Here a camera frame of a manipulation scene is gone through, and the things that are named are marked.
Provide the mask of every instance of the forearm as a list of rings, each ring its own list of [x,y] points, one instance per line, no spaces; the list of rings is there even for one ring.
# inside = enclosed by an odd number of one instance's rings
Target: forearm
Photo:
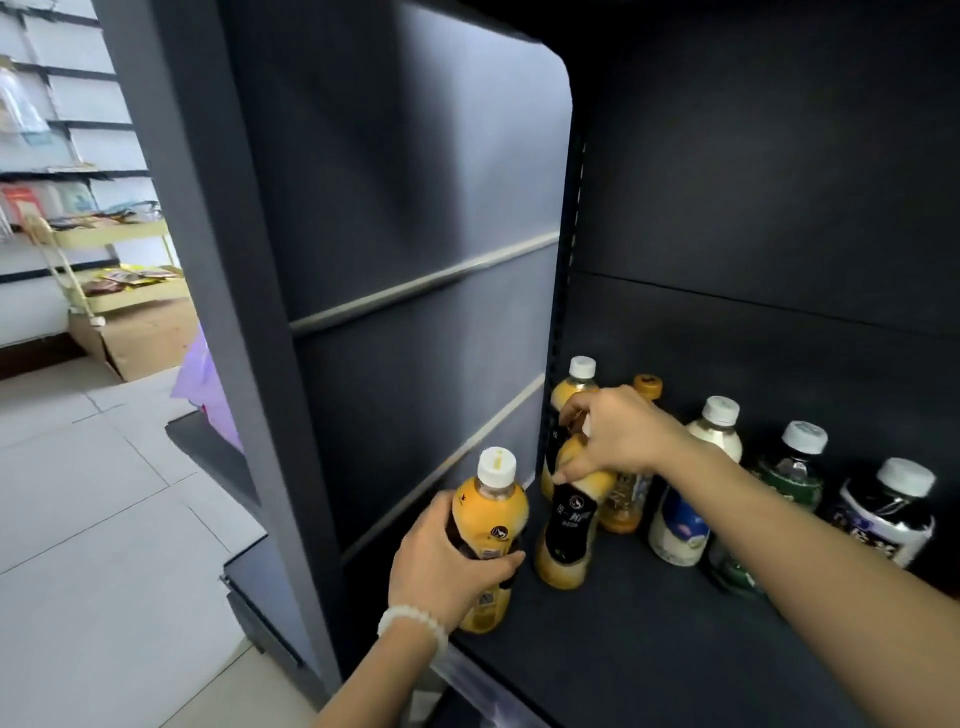
[[[397,619],[317,716],[313,728],[393,728],[436,638],[422,624]]]
[[[879,723],[956,724],[956,603],[788,502],[716,446],[683,441],[660,471]]]

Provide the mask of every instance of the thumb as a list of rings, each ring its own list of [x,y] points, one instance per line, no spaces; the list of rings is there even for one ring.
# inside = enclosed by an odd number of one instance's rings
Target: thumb
[[[586,449],[557,468],[557,471],[553,473],[553,482],[557,485],[572,483],[599,470],[602,470],[602,468],[593,462],[589,449]]]
[[[527,555],[523,551],[514,551],[506,556],[501,556],[499,559],[478,561],[476,564],[483,568],[484,581],[490,586],[506,581],[513,576],[526,557]]]

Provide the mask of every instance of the bracelet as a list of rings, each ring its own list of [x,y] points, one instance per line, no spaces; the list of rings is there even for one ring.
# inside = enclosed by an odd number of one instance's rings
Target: bracelet
[[[444,652],[446,652],[446,630],[440,626],[440,623],[430,617],[422,609],[417,609],[417,607],[411,607],[409,604],[398,604],[396,607],[391,607],[386,612],[383,613],[383,617],[380,618],[380,623],[376,627],[376,636],[383,637],[383,633],[387,631],[391,624],[394,623],[394,620],[398,617],[406,617],[408,619],[414,619],[415,621],[425,624],[430,628],[430,631],[433,632],[433,636],[437,638],[437,652],[434,655],[435,658],[440,657]]]

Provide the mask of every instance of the yellow bottle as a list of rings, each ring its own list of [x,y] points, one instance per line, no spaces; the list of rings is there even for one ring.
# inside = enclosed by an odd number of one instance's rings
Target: yellow bottle
[[[516,482],[516,458],[505,448],[480,453],[477,475],[457,488],[446,535],[470,559],[495,559],[519,549],[530,504]],[[503,620],[514,586],[513,577],[483,592],[460,628],[474,634],[490,632]]]
[[[658,400],[663,394],[663,381],[654,375],[636,375],[634,389],[648,401]],[[616,485],[603,501],[597,518],[601,527],[611,533],[633,533],[640,526],[643,504],[646,502],[653,472],[620,473]]]
[[[554,387],[550,394],[550,422],[546,431],[546,454],[543,456],[543,470],[540,473],[540,490],[547,500],[553,498],[553,473],[551,469],[557,463],[557,453],[560,447],[570,436],[569,430],[560,426],[560,410],[566,401],[577,392],[600,389],[593,381],[596,375],[597,363],[589,356],[574,356],[570,359],[569,374],[560,384]]]
[[[557,467],[584,451],[589,422],[588,415],[584,431],[575,434],[560,448]],[[550,521],[537,543],[534,561],[540,578],[551,587],[576,589],[584,583],[597,531],[597,506],[615,483],[616,473],[598,471],[581,480],[555,486]]]

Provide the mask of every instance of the white tile floor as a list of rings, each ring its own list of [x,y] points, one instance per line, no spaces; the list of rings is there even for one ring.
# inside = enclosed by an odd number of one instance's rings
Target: white tile floor
[[[263,531],[174,447],[171,370],[0,381],[0,726],[307,728],[218,580]]]

